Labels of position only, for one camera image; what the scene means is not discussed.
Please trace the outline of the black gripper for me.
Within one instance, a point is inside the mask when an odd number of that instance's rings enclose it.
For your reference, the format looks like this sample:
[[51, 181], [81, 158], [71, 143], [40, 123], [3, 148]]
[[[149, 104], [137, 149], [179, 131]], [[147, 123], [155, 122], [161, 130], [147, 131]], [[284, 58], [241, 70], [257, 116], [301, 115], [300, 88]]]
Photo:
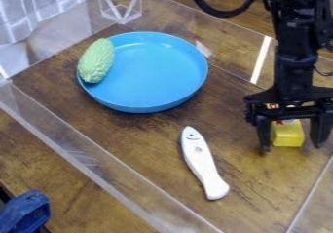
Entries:
[[333, 88], [312, 86], [308, 93], [282, 97], [270, 87], [247, 96], [245, 103], [247, 121], [256, 126], [262, 153], [270, 151], [270, 123], [276, 120], [312, 118], [309, 137], [316, 148], [322, 146], [333, 129]]

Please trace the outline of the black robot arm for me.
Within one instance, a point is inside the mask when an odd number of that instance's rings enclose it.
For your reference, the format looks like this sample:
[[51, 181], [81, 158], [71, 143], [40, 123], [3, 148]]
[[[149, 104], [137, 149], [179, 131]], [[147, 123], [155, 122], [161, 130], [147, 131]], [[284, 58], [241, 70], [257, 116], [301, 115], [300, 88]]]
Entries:
[[316, 147], [333, 130], [333, 88], [312, 84], [318, 72], [317, 51], [333, 51], [330, 0], [269, 0], [277, 47], [273, 84], [245, 97], [247, 121], [256, 126], [264, 153], [270, 151], [270, 123], [308, 119], [309, 137]]

